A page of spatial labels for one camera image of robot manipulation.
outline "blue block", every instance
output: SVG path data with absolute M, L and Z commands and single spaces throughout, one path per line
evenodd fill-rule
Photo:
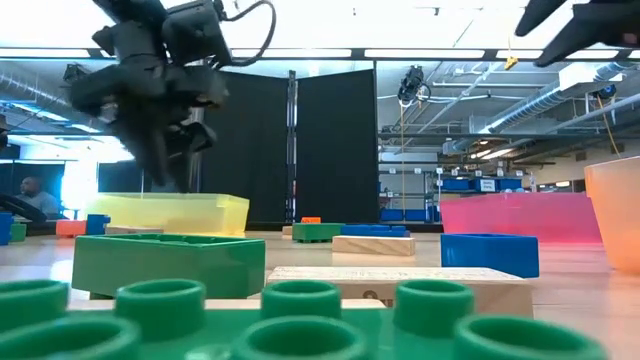
M 442 267 L 487 267 L 511 275 L 540 276 L 538 238 L 503 234 L 442 234 Z
M 408 237 L 409 231 L 404 226 L 388 225 L 344 225 L 340 235 L 376 236 L 376 237 Z
M 12 224 L 13 215 L 7 212 L 0 212 L 0 246 L 9 245 Z
M 111 218 L 106 215 L 87 215 L 87 235 L 104 235 Z

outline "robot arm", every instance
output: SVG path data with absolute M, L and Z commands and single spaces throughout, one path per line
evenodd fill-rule
M 96 32 L 93 40 L 117 65 L 71 83 L 74 108 L 97 116 L 115 104 L 109 126 L 158 185 L 168 177 L 181 192 L 190 184 L 193 153 L 211 147 L 215 133 L 206 125 L 183 121 L 193 107 L 218 107 L 227 96 L 220 68 L 247 66 L 269 46 L 275 9 L 260 0 L 228 19 L 221 0 L 195 0 L 165 9 L 160 0 L 94 0 L 116 23 Z M 231 56 L 220 21 L 235 21 L 257 6 L 272 10 L 273 23 L 258 54 L 238 62 Z M 209 59 L 205 65 L 189 63 Z

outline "table surface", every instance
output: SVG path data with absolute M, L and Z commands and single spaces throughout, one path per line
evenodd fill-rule
M 408 257 L 332 253 L 330 244 L 297 244 L 275 232 L 249 232 L 247 236 L 266 240 L 267 274 L 276 266 L 440 265 L 437 234 L 413 234 L 417 240 L 416 255 Z M 640 276 L 612 270 L 600 244 L 541 244 L 540 267 L 540 278 L 531 280 L 537 319 L 591 335 L 605 344 L 614 360 L 637 358 Z M 70 281 L 72 268 L 71 240 L 33 237 L 0 248 L 3 281 L 33 278 Z M 71 298 L 72 303 L 81 304 L 88 294 L 72 290 Z

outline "wooden plank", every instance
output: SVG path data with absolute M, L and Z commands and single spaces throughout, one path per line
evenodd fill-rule
M 374 236 L 334 236 L 331 250 L 358 254 L 411 256 L 416 253 L 413 238 Z
M 398 282 L 450 280 L 474 290 L 476 312 L 533 316 L 529 282 L 487 268 L 281 266 L 269 275 L 267 283 L 301 279 L 329 281 L 340 287 L 345 299 L 379 299 L 387 306 L 393 306 L 395 302 Z
M 69 310 L 111 310 L 113 300 L 72 300 Z M 384 304 L 374 299 L 344 299 L 343 309 L 382 309 Z M 209 299 L 205 301 L 208 310 L 251 310 L 260 309 L 260 299 Z
M 106 234 L 162 234 L 163 229 L 139 226 L 107 226 Z

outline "blue bin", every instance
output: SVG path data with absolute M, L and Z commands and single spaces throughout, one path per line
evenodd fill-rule
M 442 180 L 442 190 L 469 190 L 469 180 L 468 179 L 444 179 Z
M 407 221 L 427 221 L 427 210 L 407 209 L 404 212 L 404 219 Z
M 403 219 L 402 209 L 382 209 L 380 211 L 380 221 L 402 221 Z
M 522 188 L 522 179 L 498 179 L 496 184 L 498 191 L 507 189 L 516 190 Z

